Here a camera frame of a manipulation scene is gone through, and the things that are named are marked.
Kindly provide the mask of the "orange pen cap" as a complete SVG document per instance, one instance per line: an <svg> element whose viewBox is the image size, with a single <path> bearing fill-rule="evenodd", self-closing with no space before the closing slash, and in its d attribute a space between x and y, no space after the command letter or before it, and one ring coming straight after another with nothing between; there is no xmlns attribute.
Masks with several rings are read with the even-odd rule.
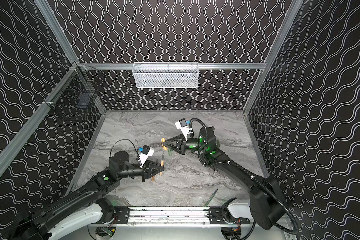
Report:
<svg viewBox="0 0 360 240"><path fill-rule="evenodd" d="M163 150L164 150L164 151L167 151L168 148L167 148L167 147L165 146L165 144L164 144L165 141L166 141L165 138L162 138L162 139L161 139L161 145L162 145Z"/></svg>

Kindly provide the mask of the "green pen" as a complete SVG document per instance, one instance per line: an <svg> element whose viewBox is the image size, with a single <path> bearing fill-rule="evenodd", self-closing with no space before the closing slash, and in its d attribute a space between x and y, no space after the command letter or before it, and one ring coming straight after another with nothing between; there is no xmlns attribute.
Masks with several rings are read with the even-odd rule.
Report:
<svg viewBox="0 0 360 240"><path fill-rule="evenodd" d="M204 207L208 207L210 202L213 200L213 198L215 197L216 193L218 192L219 189L216 189L211 196L208 198L208 200L205 202Z"/></svg>

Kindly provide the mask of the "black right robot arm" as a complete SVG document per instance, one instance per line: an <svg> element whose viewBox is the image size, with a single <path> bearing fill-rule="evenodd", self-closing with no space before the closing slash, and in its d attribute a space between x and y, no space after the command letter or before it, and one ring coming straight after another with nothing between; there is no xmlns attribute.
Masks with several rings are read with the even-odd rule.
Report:
<svg viewBox="0 0 360 240"><path fill-rule="evenodd" d="M284 215L291 215L285 197L277 181L272 177L261 177L245 169L220 149L214 127L202 127L199 136L192 130L188 134L162 141L163 147L185 155L195 154L206 168L218 171L247 191L250 196L250 213L257 224L265 230L275 226Z"/></svg>

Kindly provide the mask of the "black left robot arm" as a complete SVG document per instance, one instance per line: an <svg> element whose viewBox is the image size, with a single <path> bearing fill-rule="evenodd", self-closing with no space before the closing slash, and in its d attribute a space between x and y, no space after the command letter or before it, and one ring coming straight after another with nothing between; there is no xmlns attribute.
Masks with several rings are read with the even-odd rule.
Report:
<svg viewBox="0 0 360 240"><path fill-rule="evenodd" d="M147 160L140 166L129 162L129 154L119 151L109 158L109 166L93 175L79 189L58 201L36 211L19 213L3 235L7 240L48 240L54 234L52 229L82 207L95 204L100 207L100 220L114 223L118 218L114 207L105 196L120 185L123 178L141 177L150 179L164 171L160 164Z"/></svg>

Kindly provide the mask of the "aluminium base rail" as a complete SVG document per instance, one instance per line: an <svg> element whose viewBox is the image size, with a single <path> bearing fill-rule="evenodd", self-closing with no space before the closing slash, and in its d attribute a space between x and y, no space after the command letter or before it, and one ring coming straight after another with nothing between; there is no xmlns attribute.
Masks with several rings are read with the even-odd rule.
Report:
<svg viewBox="0 0 360 240"><path fill-rule="evenodd" d="M239 204L237 213L222 207L116 207L110 220L102 220L99 206L85 207L52 227L51 231L96 227L237 227L251 223L248 204Z"/></svg>

